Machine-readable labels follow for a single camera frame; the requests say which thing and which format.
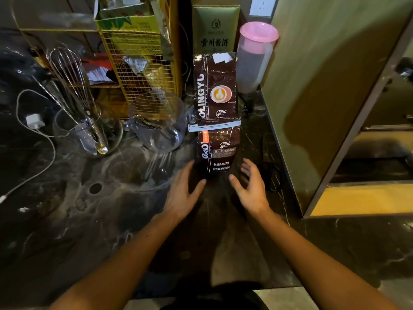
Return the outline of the person's left hand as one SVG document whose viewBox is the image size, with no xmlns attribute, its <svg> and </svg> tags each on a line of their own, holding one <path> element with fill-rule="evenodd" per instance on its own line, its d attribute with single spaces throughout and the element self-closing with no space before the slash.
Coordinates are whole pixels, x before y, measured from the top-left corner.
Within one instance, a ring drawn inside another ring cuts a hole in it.
<svg viewBox="0 0 413 310">
<path fill-rule="evenodd" d="M 198 200 L 191 200 L 189 195 L 189 176 L 194 160 L 180 169 L 174 177 L 163 208 L 163 213 L 181 222 L 193 209 Z"/>
</svg>

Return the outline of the person's left forearm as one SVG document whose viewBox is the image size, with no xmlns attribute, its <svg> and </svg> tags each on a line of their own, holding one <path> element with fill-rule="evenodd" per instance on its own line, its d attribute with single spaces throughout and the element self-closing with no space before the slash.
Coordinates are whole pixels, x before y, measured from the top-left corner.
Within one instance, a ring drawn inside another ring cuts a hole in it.
<svg viewBox="0 0 413 310">
<path fill-rule="evenodd" d="M 185 216 L 171 209 L 155 215 L 114 256 L 60 296 L 50 310 L 122 310 L 161 245 Z"/>
</svg>

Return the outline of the clear glass measuring pitcher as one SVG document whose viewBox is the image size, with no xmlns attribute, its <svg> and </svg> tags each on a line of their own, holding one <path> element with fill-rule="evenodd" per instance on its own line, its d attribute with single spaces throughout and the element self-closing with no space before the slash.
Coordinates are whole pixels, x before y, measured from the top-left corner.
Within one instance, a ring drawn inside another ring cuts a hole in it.
<svg viewBox="0 0 413 310">
<path fill-rule="evenodd" d="M 183 100 L 161 89 L 138 95 L 128 105 L 127 127 L 150 150 L 164 154 L 184 140 L 188 116 Z"/>
</svg>

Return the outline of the round glass bowl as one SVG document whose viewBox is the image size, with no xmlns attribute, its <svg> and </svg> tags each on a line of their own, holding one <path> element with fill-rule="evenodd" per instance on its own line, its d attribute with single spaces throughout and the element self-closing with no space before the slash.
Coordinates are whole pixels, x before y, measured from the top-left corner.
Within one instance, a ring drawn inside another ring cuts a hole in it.
<svg viewBox="0 0 413 310">
<path fill-rule="evenodd" d="M 116 150 L 123 136 L 120 119 L 103 104 L 96 103 L 94 121 L 75 121 L 63 109 L 55 115 L 53 135 L 59 145 L 67 145 L 81 156 L 100 158 Z"/>
</svg>

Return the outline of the person's black clothing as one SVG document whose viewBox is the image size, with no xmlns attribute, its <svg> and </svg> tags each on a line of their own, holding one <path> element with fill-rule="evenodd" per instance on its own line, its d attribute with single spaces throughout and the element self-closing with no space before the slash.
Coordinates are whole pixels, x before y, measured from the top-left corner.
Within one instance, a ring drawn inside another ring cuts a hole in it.
<svg viewBox="0 0 413 310">
<path fill-rule="evenodd" d="M 255 292 L 261 288 L 261 284 L 253 281 L 225 283 L 210 292 L 182 293 L 159 310 L 269 310 Z"/>
</svg>

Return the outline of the green cabinet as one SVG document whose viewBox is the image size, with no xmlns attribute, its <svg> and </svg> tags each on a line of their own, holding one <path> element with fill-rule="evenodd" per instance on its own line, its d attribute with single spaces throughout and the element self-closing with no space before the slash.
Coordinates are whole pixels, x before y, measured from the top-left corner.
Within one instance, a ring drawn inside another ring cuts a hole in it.
<svg viewBox="0 0 413 310">
<path fill-rule="evenodd" d="M 261 92 L 302 215 L 312 212 L 413 15 L 413 0 L 279 0 Z"/>
</svg>

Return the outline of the clear jug with pink lid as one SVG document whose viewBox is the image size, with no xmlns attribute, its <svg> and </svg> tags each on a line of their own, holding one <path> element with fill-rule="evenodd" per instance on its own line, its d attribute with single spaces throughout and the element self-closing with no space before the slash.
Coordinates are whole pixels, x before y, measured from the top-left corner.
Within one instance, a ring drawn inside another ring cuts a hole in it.
<svg viewBox="0 0 413 310">
<path fill-rule="evenodd" d="M 236 52 L 236 84 L 239 93 L 248 94 L 257 90 L 278 38 L 277 29 L 265 22 L 252 21 L 241 26 Z"/>
</svg>

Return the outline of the dark green gift box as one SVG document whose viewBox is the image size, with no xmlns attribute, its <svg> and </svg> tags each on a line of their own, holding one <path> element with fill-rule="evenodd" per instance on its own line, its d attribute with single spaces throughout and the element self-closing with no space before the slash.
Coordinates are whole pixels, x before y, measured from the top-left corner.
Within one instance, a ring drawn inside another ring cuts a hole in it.
<svg viewBox="0 0 413 310">
<path fill-rule="evenodd" d="M 193 4 L 193 54 L 234 52 L 239 4 Z"/>
</svg>

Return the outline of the red packet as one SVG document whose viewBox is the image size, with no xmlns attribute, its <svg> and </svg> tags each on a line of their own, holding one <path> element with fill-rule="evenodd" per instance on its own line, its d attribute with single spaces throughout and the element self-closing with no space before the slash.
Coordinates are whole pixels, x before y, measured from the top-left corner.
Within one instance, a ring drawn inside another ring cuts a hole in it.
<svg viewBox="0 0 413 310">
<path fill-rule="evenodd" d="M 116 76 L 108 58 L 81 59 L 81 62 L 90 85 L 116 82 Z"/>
</svg>

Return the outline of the clear plastic wrapper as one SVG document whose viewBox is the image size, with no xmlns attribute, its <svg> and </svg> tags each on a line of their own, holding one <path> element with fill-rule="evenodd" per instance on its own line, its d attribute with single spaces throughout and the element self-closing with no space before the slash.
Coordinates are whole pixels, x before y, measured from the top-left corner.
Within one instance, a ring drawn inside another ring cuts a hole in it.
<svg viewBox="0 0 413 310">
<path fill-rule="evenodd" d="M 173 62 L 174 61 L 174 52 L 172 42 L 169 36 L 169 29 L 166 17 L 159 5 L 158 0 L 149 0 L 154 16 L 156 18 L 159 32 L 161 35 L 161 47 L 162 47 L 162 55 L 163 59 L 166 61 Z"/>
</svg>

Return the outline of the metal whisk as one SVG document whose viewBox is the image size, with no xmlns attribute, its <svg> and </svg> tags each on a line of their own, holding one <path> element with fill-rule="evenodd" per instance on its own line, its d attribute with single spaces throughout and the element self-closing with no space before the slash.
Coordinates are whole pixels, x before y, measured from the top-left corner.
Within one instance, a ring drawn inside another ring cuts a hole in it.
<svg viewBox="0 0 413 310">
<path fill-rule="evenodd" d="M 100 123 L 102 110 L 95 103 L 81 58 L 64 44 L 47 49 L 46 58 L 65 90 L 69 113 L 90 130 L 97 153 L 107 154 L 109 142 Z"/>
</svg>

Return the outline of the white charger plug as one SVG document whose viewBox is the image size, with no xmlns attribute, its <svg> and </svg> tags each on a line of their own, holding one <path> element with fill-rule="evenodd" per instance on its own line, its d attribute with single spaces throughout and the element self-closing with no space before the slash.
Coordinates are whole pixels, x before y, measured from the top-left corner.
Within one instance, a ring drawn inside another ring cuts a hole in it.
<svg viewBox="0 0 413 310">
<path fill-rule="evenodd" d="M 25 117 L 26 125 L 32 130 L 38 130 L 45 127 L 44 120 L 40 114 L 30 114 Z"/>
</svg>

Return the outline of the green and yellow carton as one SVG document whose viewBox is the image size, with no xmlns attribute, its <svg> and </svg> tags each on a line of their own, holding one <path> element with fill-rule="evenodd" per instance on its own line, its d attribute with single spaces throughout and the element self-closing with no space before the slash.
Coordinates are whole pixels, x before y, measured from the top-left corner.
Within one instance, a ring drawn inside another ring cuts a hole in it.
<svg viewBox="0 0 413 310">
<path fill-rule="evenodd" d="M 94 21 L 101 31 L 159 34 L 159 0 L 94 0 Z"/>
</svg>

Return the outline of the black plastic bag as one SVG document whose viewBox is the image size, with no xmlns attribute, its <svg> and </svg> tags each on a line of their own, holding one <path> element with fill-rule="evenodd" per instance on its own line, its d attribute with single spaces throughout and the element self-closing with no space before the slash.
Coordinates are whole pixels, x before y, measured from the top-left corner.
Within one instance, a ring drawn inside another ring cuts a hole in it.
<svg viewBox="0 0 413 310">
<path fill-rule="evenodd" d="M 17 94 L 26 88 L 36 88 L 37 81 L 47 78 L 30 51 L 28 43 L 17 29 L 0 27 L 0 107 L 15 103 Z"/>
</svg>

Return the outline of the white wall socket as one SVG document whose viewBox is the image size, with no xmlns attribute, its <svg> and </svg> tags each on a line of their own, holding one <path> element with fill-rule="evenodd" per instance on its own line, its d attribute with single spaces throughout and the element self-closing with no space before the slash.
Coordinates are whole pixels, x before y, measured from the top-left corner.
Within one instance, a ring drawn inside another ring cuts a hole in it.
<svg viewBox="0 0 413 310">
<path fill-rule="evenodd" d="M 276 3 L 277 0 L 252 0 L 249 15 L 271 17 Z"/>
</svg>

